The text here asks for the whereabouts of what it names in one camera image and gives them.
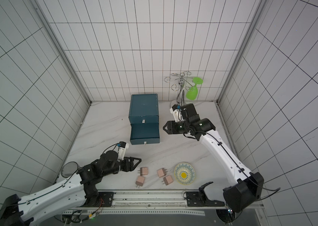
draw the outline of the marble table surface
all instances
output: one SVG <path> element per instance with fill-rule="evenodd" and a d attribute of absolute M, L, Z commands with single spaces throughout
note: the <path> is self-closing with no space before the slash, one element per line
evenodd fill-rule
<path fill-rule="evenodd" d="M 215 125 L 221 138 L 228 144 L 224 129 L 214 102 L 195 102 L 200 118 L 208 118 Z M 130 144 L 131 126 L 128 119 L 130 102 L 95 102 L 89 109 L 76 141 L 67 157 L 67 162 L 77 162 L 84 166 L 100 158 L 104 149 L 112 144 L 124 141 Z M 170 102 L 159 102 L 160 143 L 131 145 L 125 156 L 141 158 L 140 167 L 148 167 L 144 186 L 139 189 L 198 189 L 203 184 L 213 181 L 227 187 L 228 180 L 224 169 L 210 152 L 197 140 L 185 138 L 181 134 L 168 135 L 162 127 L 168 120 L 174 120 L 169 111 Z M 187 162 L 193 166 L 196 178 L 189 185 L 182 185 L 175 180 L 175 166 Z M 157 170 L 165 168 L 174 182 L 166 186 L 157 176 Z M 97 184 L 98 189 L 128 190 L 138 189 L 135 181 L 137 169 L 132 172 L 119 172 L 108 175 Z"/>

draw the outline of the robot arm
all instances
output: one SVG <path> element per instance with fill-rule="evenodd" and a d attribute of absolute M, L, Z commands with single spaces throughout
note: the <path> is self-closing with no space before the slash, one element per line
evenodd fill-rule
<path fill-rule="evenodd" d="M 233 211 L 239 213 L 260 198 L 263 177 L 258 172 L 253 174 L 239 161 L 222 141 L 210 120 L 200 119 L 193 104 L 174 105 L 170 112 L 175 116 L 175 121 L 168 121 L 163 127 L 164 131 L 168 134 L 190 133 L 211 152 L 219 164 L 223 165 L 230 185 L 223 189 L 223 197 Z M 211 183 L 202 186 L 202 190 L 205 192 L 204 187 Z"/>
<path fill-rule="evenodd" d="M 34 194 L 6 198 L 0 211 L 0 226 L 36 225 L 73 207 L 97 206 L 101 197 L 95 185 L 109 174 L 133 171 L 141 162 L 140 158 L 124 157 L 129 144 L 120 142 L 118 146 L 118 153 L 113 150 L 103 153 L 70 178 Z"/>

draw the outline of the teal drawer box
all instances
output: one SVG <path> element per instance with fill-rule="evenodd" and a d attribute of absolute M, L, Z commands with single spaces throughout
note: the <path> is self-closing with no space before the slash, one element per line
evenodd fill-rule
<path fill-rule="evenodd" d="M 132 145 L 157 144 L 159 142 L 159 123 L 132 124 L 132 134 L 130 136 Z"/>
<path fill-rule="evenodd" d="M 129 121 L 132 126 L 130 135 L 130 142 L 132 145 L 159 143 L 159 109 L 157 94 L 132 95 Z"/>

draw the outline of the ceramic plate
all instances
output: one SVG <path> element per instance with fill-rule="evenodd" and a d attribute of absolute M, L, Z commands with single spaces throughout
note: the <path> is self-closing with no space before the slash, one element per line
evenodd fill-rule
<path fill-rule="evenodd" d="M 190 164 L 182 162 L 175 167 L 174 176 L 179 183 L 189 185 L 196 178 L 196 173 Z"/>

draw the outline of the white tile wall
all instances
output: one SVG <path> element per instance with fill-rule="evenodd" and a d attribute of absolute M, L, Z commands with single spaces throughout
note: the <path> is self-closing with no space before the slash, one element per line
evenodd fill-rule
<path fill-rule="evenodd" d="M 87 109 L 62 62 L 30 2 L 0 0 L 0 207 L 54 182 Z"/>
<path fill-rule="evenodd" d="M 91 100 L 129 101 L 174 99 L 163 79 L 186 70 L 198 100 L 218 98 L 259 1 L 38 2 Z"/>
<path fill-rule="evenodd" d="M 274 225 L 318 225 L 318 1 L 308 2 L 269 1 L 220 100 L 242 161 L 281 187 L 263 201 Z"/>

